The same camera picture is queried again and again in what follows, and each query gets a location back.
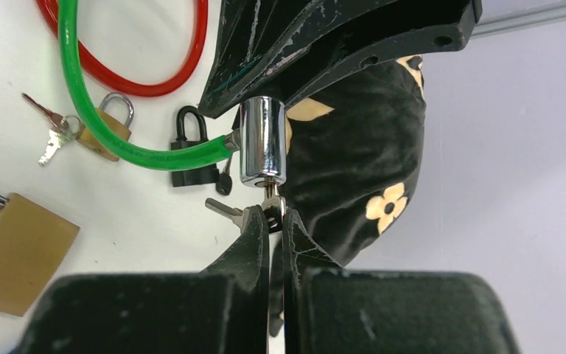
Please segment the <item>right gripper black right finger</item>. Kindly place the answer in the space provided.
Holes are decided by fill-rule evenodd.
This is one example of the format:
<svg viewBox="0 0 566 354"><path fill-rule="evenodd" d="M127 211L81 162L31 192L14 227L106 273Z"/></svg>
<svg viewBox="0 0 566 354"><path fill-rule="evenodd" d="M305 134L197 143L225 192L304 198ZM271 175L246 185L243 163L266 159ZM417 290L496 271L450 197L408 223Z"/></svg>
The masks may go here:
<svg viewBox="0 0 566 354"><path fill-rule="evenodd" d="M502 304L464 272L353 271L308 234L282 227L288 353L518 353Z"/></svg>

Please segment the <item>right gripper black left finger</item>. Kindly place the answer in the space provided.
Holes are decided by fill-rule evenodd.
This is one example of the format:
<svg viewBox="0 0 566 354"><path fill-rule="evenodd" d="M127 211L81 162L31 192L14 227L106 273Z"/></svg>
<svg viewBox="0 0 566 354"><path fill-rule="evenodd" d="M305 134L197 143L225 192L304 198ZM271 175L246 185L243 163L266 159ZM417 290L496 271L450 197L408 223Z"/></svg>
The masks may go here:
<svg viewBox="0 0 566 354"><path fill-rule="evenodd" d="M73 274L40 298L16 353L266 353L268 225L197 273Z"/></svg>

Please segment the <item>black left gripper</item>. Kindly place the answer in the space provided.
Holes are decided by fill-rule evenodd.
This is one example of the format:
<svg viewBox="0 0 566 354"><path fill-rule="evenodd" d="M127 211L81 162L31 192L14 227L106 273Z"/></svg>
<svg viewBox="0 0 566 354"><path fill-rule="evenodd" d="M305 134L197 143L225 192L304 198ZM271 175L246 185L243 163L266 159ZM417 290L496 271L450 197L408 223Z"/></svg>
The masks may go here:
<svg viewBox="0 0 566 354"><path fill-rule="evenodd" d="M394 1L362 16L360 1L224 1L199 111L217 118L259 95L290 107L380 63L460 51L482 12L478 0Z"/></svg>

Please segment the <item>green cable lock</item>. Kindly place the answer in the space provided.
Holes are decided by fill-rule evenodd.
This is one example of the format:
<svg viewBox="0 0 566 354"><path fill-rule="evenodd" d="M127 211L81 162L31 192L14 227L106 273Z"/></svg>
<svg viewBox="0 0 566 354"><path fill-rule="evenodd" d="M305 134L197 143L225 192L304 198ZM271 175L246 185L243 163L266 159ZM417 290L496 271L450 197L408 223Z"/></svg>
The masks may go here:
<svg viewBox="0 0 566 354"><path fill-rule="evenodd" d="M93 137L119 158L140 167L175 171L191 169L189 154L195 154L196 168L221 162L240 152L240 180L249 187L287 180L286 123L284 103L273 97L256 96L240 104L240 128L185 150L151 150L131 144L114 133L94 107L83 79L77 40L77 1L58 5L58 41L63 76L70 98Z"/></svg>

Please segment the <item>green lock keys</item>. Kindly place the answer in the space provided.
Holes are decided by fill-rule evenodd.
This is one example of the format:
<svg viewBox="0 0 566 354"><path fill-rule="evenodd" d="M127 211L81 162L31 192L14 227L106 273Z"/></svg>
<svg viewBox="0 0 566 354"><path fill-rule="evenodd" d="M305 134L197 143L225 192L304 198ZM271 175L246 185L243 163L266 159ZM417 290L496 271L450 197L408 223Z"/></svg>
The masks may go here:
<svg viewBox="0 0 566 354"><path fill-rule="evenodd" d="M250 209L257 209L265 216L269 233L280 232L283 228L284 215L286 213L286 200L279 193L279 185L274 182L266 182L262 186L264 200L261 204L247 206L243 209L228 206L213 198L207 198L205 206L207 209L229 219L241 231L248 225L248 213Z"/></svg>

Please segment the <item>black head padlock key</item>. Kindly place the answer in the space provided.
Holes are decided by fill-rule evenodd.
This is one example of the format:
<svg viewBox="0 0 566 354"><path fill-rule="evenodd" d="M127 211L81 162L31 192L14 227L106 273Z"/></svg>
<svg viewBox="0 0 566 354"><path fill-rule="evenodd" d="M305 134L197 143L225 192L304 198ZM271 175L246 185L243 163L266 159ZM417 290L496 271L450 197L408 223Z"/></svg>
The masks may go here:
<svg viewBox="0 0 566 354"><path fill-rule="evenodd" d="M232 191L233 181L230 174L232 158L233 156L230 156L226 160L223 169L219 172L218 182L215 184L216 192L222 196L229 196Z"/></svg>

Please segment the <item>black Kajing padlock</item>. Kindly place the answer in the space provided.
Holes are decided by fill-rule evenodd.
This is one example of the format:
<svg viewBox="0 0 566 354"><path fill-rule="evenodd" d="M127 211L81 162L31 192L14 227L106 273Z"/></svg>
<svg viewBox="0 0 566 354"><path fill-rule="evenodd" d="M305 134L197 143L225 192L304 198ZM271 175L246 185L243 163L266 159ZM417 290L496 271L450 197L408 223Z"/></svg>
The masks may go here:
<svg viewBox="0 0 566 354"><path fill-rule="evenodd" d="M198 126L198 137L189 140L186 136L186 118L192 115ZM176 139L170 143L170 150L185 150L208 142L208 131L205 118L198 112L196 107L186 105L182 107L175 118ZM215 184L219 181L220 173L216 164L201 165L196 168L195 154L189 154L188 166L191 169L175 170L170 173L173 187L189 187L195 185Z"/></svg>

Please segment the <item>red cable lock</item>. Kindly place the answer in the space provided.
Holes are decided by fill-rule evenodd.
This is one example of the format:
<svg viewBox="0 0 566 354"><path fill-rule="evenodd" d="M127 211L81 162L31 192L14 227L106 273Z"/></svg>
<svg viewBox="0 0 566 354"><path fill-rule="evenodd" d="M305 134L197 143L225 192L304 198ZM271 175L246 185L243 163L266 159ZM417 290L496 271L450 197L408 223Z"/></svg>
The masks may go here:
<svg viewBox="0 0 566 354"><path fill-rule="evenodd" d="M209 2L207 0L197 0L194 4L195 25L191 44L186 59L179 70L169 79L156 84L143 84L124 78L97 60L83 43L79 42L78 49L82 68L107 87L138 97L161 97L178 90L196 70L206 42Z"/></svg>

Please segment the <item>large brass padlock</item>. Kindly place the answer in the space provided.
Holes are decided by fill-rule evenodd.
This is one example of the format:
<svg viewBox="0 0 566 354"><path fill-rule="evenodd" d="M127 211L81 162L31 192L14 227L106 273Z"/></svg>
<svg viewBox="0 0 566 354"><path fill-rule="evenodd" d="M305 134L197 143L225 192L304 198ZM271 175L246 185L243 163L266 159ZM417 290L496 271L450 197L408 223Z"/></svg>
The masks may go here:
<svg viewBox="0 0 566 354"><path fill-rule="evenodd" d="M18 193L0 195L0 312L14 316L27 312L79 230Z"/></svg>

